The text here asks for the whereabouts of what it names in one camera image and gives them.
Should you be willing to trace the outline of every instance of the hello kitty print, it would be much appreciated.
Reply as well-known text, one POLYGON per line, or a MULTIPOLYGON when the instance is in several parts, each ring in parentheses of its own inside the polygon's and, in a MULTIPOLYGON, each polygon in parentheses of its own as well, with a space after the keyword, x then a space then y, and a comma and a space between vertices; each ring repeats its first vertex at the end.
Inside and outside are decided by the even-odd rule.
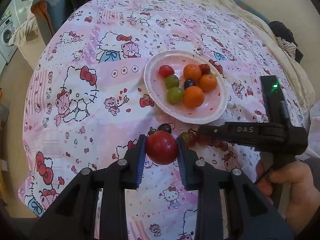
MULTIPOLYGON (((18 195, 38 217, 82 168, 95 171, 123 158, 139 134, 162 123, 174 137, 196 134, 196 125, 162 113, 144 85, 146 63, 167 49, 197 54, 221 74, 228 90, 221 121, 268 122, 259 76, 276 75, 292 124, 302 125, 282 69, 239 17, 179 0, 92 0, 54 35, 27 91, 23 145, 30 172, 18 195)), ((212 140, 192 149, 218 169, 257 177, 260 156, 250 147, 212 140)), ((139 189, 125 194, 130 240, 194 239, 197 192, 182 186, 176 160, 159 166, 146 157, 139 189)))

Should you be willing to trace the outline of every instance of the white plate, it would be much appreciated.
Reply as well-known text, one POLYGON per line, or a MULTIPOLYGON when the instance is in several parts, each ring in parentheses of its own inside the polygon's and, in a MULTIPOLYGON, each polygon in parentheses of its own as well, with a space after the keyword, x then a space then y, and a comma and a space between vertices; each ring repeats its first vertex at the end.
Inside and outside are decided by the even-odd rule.
POLYGON ((217 120, 225 111, 228 103, 227 88, 216 68, 204 58, 183 50, 165 50, 154 55, 144 70, 144 83, 153 101, 168 115, 186 123, 206 124, 217 120), (204 103, 197 108, 187 108, 183 102, 171 104, 167 101, 164 78, 158 73, 162 65, 170 65, 180 80, 183 89, 185 81, 183 68, 187 64, 208 64, 212 74, 216 74, 218 85, 214 91, 205 93, 204 103))

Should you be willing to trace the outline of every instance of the pink bedsheet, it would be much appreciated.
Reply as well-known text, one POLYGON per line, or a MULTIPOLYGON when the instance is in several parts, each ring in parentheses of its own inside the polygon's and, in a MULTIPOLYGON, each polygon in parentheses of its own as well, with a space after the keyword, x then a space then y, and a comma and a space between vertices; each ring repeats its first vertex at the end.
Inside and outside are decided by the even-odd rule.
MULTIPOLYGON (((144 86, 146 62, 166 49, 194 52, 220 71, 229 93, 220 124, 267 122, 259 76, 272 74, 280 80, 293 125, 302 125, 281 67, 227 10, 177 0, 92 0, 52 38, 28 87, 23 144, 30 175, 18 194, 37 216, 82 168, 107 167, 151 127, 170 123, 175 137, 197 130, 161 112, 144 86)), ((193 149, 214 167, 238 167, 256 179, 260 155, 252 148, 212 141, 193 149)), ((137 191, 126 192, 129 239, 192 239, 197 192, 184 190, 176 161, 157 166, 146 158, 143 177, 137 191)))

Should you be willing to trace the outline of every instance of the orange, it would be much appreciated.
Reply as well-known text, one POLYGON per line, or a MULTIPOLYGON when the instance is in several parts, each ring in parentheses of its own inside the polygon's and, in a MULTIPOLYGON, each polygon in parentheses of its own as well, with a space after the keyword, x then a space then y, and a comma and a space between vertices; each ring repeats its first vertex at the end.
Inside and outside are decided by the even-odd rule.
POLYGON ((193 82, 197 82, 201 77, 202 72, 198 65, 188 64, 183 69, 183 76, 185 79, 192 79, 193 82))
POLYGON ((200 80, 198 86, 202 89, 203 92, 209 92, 214 90, 218 85, 217 78, 214 75, 206 74, 203 75, 200 80))
POLYGON ((204 93, 201 88, 196 86, 188 87, 184 91, 183 103, 186 107, 196 108, 203 104, 204 102, 204 93))

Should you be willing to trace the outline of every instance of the washing machine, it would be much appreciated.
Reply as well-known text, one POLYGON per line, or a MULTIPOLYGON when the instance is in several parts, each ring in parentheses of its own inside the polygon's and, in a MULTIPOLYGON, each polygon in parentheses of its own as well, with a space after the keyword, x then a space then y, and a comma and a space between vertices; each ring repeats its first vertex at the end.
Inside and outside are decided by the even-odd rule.
POLYGON ((16 28, 13 25, 10 17, 0 25, 0 53, 7 63, 9 63, 13 54, 17 50, 16 45, 9 45, 9 40, 11 39, 15 30, 16 28))

